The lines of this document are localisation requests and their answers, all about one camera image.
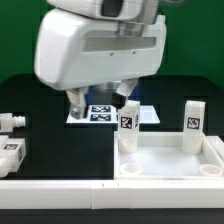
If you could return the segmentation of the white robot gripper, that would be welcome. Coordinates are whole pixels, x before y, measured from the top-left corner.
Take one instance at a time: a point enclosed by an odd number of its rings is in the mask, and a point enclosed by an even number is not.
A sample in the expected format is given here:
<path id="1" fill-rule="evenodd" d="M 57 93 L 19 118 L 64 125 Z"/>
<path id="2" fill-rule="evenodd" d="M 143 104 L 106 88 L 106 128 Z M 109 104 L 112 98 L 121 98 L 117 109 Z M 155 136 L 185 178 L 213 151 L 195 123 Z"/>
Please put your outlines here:
<path id="1" fill-rule="evenodd" d="M 156 74 L 161 65 L 167 33 L 164 16 L 158 16 L 140 37 L 120 37 L 117 30 L 116 22 L 60 9 L 49 11 L 42 20 L 34 71 L 42 83 L 67 90 L 75 119 L 87 116 L 87 86 L 122 80 L 111 101 L 121 109 L 137 78 Z"/>

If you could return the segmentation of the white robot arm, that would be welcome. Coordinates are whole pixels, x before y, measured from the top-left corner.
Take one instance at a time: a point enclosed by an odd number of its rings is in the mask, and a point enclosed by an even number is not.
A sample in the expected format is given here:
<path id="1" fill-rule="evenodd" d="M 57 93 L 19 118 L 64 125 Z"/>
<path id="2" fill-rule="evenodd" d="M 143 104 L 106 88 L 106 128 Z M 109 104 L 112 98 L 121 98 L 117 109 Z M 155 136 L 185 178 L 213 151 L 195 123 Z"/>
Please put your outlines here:
<path id="1" fill-rule="evenodd" d="M 46 0 L 34 71 L 45 85 L 67 92 L 70 114 L 87 115 L 92 86 L 113 89 L 122 108 L 138 79 L 155 74 L 162 62 L 165 17 L 160 0 Z"/>

